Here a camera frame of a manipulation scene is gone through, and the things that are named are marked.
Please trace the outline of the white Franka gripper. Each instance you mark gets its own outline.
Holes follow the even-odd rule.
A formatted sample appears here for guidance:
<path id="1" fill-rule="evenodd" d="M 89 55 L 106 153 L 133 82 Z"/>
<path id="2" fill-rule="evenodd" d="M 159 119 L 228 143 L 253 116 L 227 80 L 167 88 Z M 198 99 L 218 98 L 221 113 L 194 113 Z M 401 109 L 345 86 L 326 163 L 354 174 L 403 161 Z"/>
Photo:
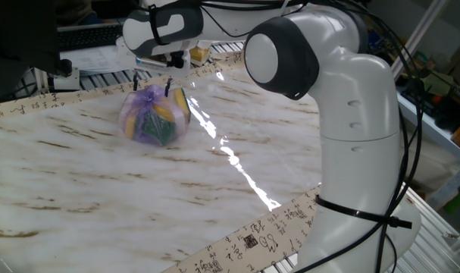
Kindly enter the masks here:
<path id="1" fill-rule="evenodd" d="M 133 69 L 148 71 L 150 73 L 159 73 L 171 76 L 167 79 L 164 88 L 164 94 L 168 95 L 172 77 L 187 77 L 189 75 L 191 64 L 190 54 L 188 51 L 179 51 L 164 53 L 161 55 L 164 61 L 156 61 L 153 58 L 140 58 L 134 55 L 126 46 L 124 38 L 121 36 L 116 40 L 117 45 L 117 63 Z M 133 91 L 138 89 L 138 73 L 133 75 Z"/>

